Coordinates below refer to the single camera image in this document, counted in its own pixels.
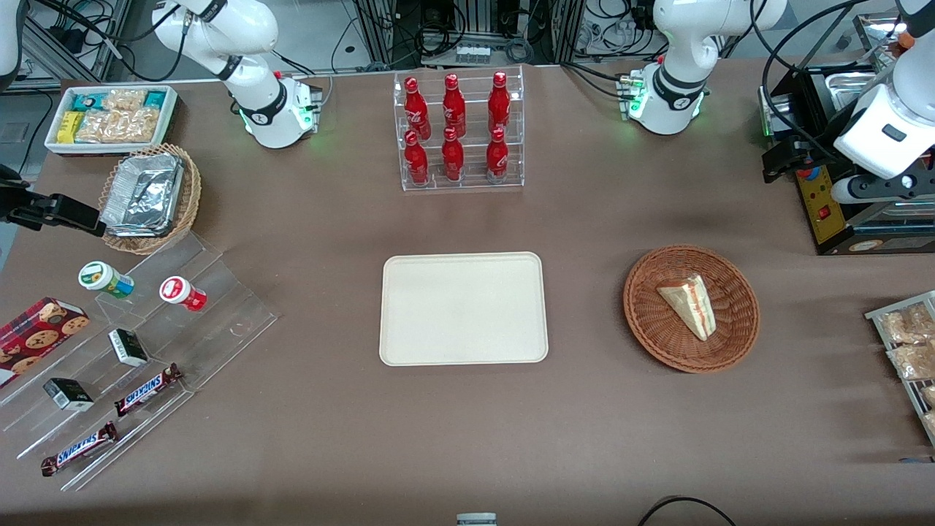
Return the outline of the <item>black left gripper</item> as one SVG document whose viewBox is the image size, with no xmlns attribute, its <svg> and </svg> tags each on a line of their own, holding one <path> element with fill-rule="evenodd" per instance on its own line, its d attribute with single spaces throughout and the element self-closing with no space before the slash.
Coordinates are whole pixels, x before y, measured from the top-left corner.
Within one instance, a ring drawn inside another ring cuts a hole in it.
<svg viewBox="0 0 935 526">
<path fill-rule="evenodd" d="M 825 154 L 801 137 L 786 137 L 762 155 L 763 180 L 774 183 L 785 176 L 814 180 L 825 164 Z"/>
</svg>

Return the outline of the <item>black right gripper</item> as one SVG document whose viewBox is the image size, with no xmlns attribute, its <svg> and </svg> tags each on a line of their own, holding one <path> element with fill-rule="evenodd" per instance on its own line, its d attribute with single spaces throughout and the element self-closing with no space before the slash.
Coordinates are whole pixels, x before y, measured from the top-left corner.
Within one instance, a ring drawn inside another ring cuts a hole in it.
<svg viewBox="0 0 935 526">
<path fill-rule="evenodd" d="M 65 194 L 36 194 L 29 184 L 9 167 L 1 167 L 1 220 L 24 229 L 65 226 L 103 237 L 104 222 L 100 210 Z"/>
</svg>

